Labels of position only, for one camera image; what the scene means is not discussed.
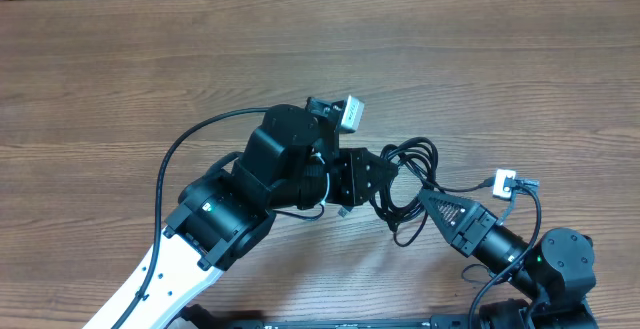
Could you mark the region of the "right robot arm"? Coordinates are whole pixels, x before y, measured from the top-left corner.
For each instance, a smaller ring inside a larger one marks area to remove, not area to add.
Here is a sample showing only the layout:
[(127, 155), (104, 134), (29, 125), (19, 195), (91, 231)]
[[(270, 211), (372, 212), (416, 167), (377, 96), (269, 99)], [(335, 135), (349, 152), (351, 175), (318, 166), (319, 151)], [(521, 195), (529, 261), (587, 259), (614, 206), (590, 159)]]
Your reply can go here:
[(590, 237), (560, 227), (540, 235), (536, 206), (532, 238), (526, 242), (498, 223), (477, 201), (423, 189), (419, 202), (444, 240), (465, 257), (473, 256), (492, 274), (458, 317), (462, 328), (596, 328), (587, 294), (596, 286)]

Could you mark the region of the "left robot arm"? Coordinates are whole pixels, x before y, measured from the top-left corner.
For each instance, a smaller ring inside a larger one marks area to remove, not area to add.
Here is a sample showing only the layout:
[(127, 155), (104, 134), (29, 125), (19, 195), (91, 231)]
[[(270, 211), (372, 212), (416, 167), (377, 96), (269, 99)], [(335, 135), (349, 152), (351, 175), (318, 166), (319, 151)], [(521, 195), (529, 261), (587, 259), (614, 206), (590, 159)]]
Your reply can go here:
[(264, 239), (284, 208), (353, 208), (373, 198), (398, 169), (365, 148), (340, 147), (363, 108), (350, 97), (260, 109), (245, 149), (214, 163), (158, 217), (152, 247), (88, 327), (164, 328)]

